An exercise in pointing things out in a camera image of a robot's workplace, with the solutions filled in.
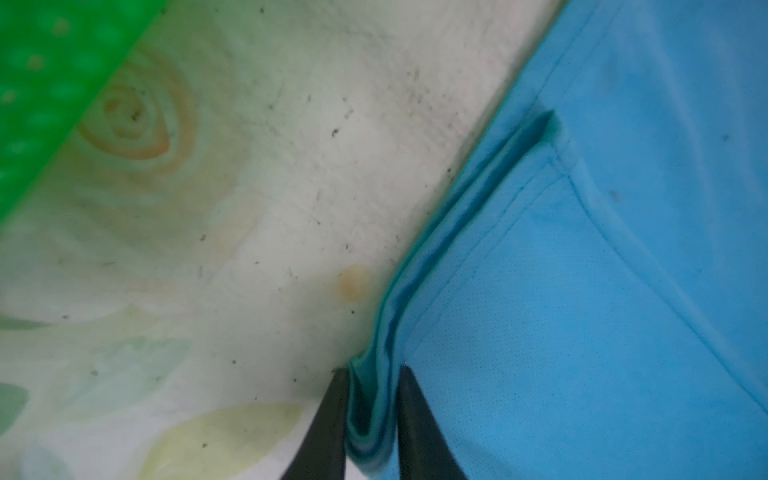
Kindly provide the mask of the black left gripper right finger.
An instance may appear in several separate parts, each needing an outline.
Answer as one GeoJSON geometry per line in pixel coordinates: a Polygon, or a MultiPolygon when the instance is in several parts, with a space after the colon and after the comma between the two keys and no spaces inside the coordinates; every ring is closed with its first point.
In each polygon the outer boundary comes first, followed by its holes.
{"type": "Polygon", "coordinates": [[[466,480],[413,370],[403,366],[397,389],[399,473],[407,480],[466,480]]]}

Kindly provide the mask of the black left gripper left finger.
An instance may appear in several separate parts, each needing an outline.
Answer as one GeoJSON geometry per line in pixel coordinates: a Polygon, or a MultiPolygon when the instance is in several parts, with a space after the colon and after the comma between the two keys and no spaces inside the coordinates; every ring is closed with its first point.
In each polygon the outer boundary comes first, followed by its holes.
{"type": "Polygon", "coordinates": [[[282,480],[343,480],[350,375],[334,372],[310,427],[282,480]]]}

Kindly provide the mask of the blue t-shirt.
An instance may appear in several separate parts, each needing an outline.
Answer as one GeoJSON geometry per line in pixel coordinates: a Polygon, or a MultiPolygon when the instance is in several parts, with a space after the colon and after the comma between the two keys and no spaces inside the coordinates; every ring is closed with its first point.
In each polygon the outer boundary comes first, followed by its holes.
{"type": "Polygon", "coordinates": [[[766,3],[568,3],[350,365],[369,475],[402,365],[472,479],[765,478],[766,3]]]}

